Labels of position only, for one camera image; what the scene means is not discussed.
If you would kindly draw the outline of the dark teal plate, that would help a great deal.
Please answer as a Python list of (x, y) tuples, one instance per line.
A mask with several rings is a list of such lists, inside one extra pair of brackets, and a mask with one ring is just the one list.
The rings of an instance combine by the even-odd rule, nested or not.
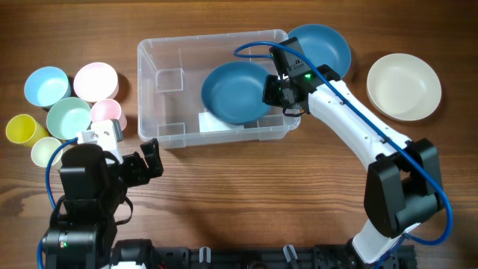
[(304, 55), (316, 66), (331, 67), (344, 77), (352, 63), (352, 54), (347, 41), (333, 28), (326, 25), (301, 25), (288, 33), (296, 37)]
[(269, 72), (251, 62), (235, 61), (214, 69), (205, 79), (201, 99), (216, 118), (232, 125), (243, 125), (268, 114), (263, 91)]

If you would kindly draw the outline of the pink cup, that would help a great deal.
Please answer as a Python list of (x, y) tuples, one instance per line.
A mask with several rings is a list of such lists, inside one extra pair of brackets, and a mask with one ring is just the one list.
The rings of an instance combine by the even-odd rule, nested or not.
[(103, 99), (93, 105), (90, 111), (93, 123), (103, 120), (118, 120), (122, 131), (127, 126), (127, 119), (121, 105), (114, 99)]

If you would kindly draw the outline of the cream cup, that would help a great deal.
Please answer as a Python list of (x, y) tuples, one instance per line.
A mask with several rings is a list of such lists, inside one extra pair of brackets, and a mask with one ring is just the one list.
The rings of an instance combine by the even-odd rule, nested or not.
[(38, 166), (46, 168), (54, 151), (62, 143), (54, 137), (45, 137), (37, 141), (31, 150), (31, 160)]

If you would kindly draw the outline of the cream plate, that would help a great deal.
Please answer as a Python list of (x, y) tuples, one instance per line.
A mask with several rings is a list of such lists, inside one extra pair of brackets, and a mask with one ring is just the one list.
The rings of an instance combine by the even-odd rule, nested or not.
[(420, 58), (389, 54), (371, 66), (367, 97), (375, 109), (391, 119), (423, 120), (441, 103), (441, 82), (434, 69)]

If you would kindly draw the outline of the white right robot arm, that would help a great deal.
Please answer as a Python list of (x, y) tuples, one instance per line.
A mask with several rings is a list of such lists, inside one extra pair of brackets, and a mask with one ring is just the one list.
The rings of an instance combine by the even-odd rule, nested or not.
[(349, 243), (362, 265), (379, 267), (406, 239), (436, 245), (449, 236), (453, 213), (441, 184), (438, 151), (429, 140), (412, 141), (387, 126), (336, 75), (268, 75), (263, 100), (313, 115), (364, 165), (367, 221)]

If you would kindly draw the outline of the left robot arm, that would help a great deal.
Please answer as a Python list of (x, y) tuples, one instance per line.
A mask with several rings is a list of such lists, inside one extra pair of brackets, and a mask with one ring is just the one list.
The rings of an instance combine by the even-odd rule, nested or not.
[(60, 169), (64, 195), (53, 203), (49, 228), (37, 248), (39, 268), (165, 268), (152, 242), (116, 242), (118, 206), (131, 200), (132, 187), (162, 176), (158, 142), (142, 143), (140, 152), (115, 157), (98, 145), (85, 143), (63, 154)]

